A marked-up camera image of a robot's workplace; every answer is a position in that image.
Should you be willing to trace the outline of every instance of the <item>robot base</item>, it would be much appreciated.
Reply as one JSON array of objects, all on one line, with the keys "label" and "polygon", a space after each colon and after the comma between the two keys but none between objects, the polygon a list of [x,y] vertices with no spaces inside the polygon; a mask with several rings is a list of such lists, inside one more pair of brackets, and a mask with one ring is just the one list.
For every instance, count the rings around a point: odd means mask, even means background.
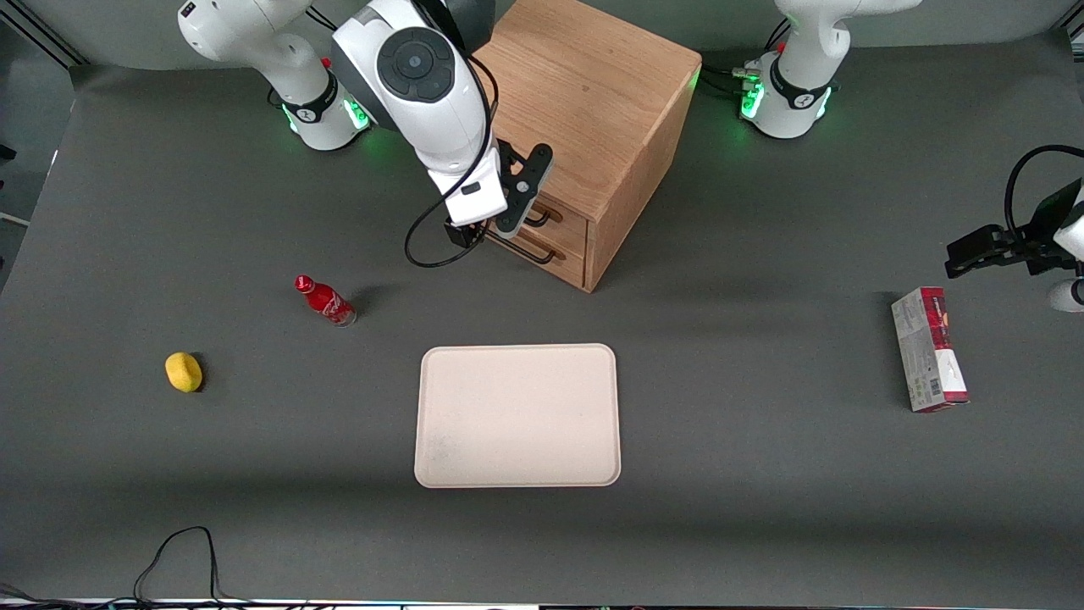
[{"label": "robot base", "polygon": [[341,148],[370,126],[369,116],[341,85],[335,101],[318,122],[305,122],[285,107],[283,112],[289,118],[289,128],[301,137],[306,145],[318,151]]},{"label": "robot base", "polygon": [[[746,62],[745,67],[766,75],[778,56],[775,51],[764,53],[759,59]],[[825,104],[830,95],[831,88],[809,107],[793,109],[787,98],[773,86],[772,79],[761,76],[741,99],[740,115],[765,134],[789,140],[805,134],[813,124],[824,116]]]}]

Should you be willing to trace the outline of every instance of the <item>robot control buttons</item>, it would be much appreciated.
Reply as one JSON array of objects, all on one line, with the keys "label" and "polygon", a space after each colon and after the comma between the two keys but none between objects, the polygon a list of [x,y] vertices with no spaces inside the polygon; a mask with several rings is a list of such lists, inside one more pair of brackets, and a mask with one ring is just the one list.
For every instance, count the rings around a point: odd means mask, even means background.
[{"label": "robot control buttons", "polygon": [[409,27],[384,41],[376,67],[380,80],[397,98],[433,103],[452,89],[455,60],[440,34],[427,27]]}]

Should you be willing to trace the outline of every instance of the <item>beige tray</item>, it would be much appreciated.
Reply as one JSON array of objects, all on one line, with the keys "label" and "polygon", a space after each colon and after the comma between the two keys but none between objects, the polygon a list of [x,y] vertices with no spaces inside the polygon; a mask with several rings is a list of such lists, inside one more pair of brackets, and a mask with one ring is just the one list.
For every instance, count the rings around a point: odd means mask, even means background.
[{"label": "beige tray", "polygon": [[418,483],[603,486],[620,473],[617,363],[606,346],[435,348],[422,360]]}]

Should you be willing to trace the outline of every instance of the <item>lemon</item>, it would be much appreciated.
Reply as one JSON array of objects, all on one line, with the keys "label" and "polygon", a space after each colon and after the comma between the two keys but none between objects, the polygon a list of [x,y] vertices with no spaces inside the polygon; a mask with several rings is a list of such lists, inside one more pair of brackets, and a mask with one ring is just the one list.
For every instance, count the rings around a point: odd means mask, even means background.
[{"label": "lemon", "polygon": [[181,392],[195,392],[203,384],[203,372],[192,354],[178,352],[166,359],[166,377]]}]

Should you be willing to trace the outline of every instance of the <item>drawer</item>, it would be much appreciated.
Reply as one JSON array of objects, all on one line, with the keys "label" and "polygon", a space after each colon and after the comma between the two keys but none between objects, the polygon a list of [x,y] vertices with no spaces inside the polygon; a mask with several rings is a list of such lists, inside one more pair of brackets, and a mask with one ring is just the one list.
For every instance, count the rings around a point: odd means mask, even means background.
[{"label": "drawer", "polygon": [[[533,262],[540,269],[549,271],[554,275],[557,275],[558,277],[575,285],[576,287],[582,288],[583,272],[584,272],[583,245],[581,244],[578,248],[575,249],[565,248],[562,247],[559,244],[557,244],[555,241],[549,238],[549,236],[552,236],[554,234],[558,236],[564,235],[565,232],[552,231],[552,230],[544,231],[546,226],[542,226],[541,229],[535,229],[533,231],[527,231],[526,230],[528,226],[524,226],[522,229],[520,229],[519,234],[517,234],[515,237],[511,239],[512,243],[516,244],[517,246],[526,249],[527,251],[540,258],[545,257],[551,251],[553,251],[554,255],[553,258],[551,258],[550,261],[546,262],[545,264],[539,264],[538,262],[534,262],[533,260],[530,260],[525,256],[520,257],[524,258],[525,260]],[[518,255],[517,251],[515,251],[504,243],[496,239],[492,241],[500,244],[501,247],[507,248],[508,250]]]},{"label": "drawer", "polygon": [[545,242],[559,251],[583,257],[588,245],[588,221],[582,216],[572,213],[560,205],[551,203],[545,194],[534,200],[528,219],[539,219],[549,212],[549,218],[541,226],[531,226],[527,222],[519,229],[520,235]]}]

